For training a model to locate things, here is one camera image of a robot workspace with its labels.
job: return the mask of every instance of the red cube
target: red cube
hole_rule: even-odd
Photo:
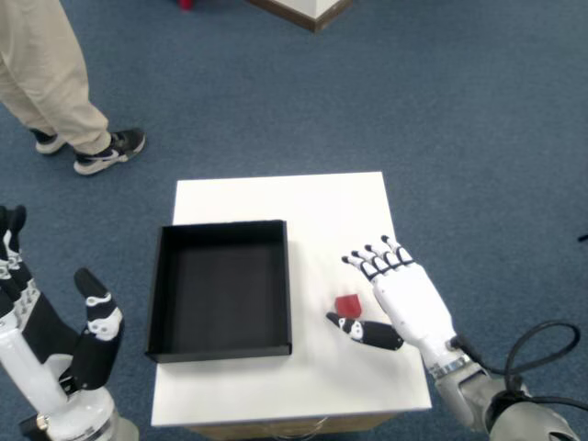
[[[358,319],[361,316],[361,304],[357,294],[337,297],[334,306],[337,314],[346,319]]]

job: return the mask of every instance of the sneaker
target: sneaker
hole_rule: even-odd
[[[31,129],[30,131],[33,135],[35,135],[35,139],[37,140],[37,144],[35,144],[35,150],[41,154],[57,153],[57,151],[67,144],[67,142],[59,135],[50,136],[36,129]]]
[[[145,134],[139,129],[110,133],[109,146],[97,154],[77,153],[73,169],[80,175],[93,175],[116,163],[125,163],[145,145]]]

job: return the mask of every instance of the black box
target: black box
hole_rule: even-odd
[[[291,354],[286,223],[163,227],[149,314],[158,363]]]

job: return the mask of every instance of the white table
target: white table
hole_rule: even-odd
[[[324,318],[358,293],[387,321],[369,283],[341,256],[393,235],[381,173],[179,181],[174,224],[288,223],[291,356],[157,366],[152,425],[243,424],[390,414],[431,406],[418,352],[357,344]]]

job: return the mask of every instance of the red block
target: red block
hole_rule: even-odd
[[[192,6],[194,5],[194,0],[179,0],[179,2],[180,7],[185,11],[187,11],[188,9],[192,9]]]
[[[334,301],[337,314],[346,319],[358,319],[361,316],[361,304],[357,294],[337,297]]]

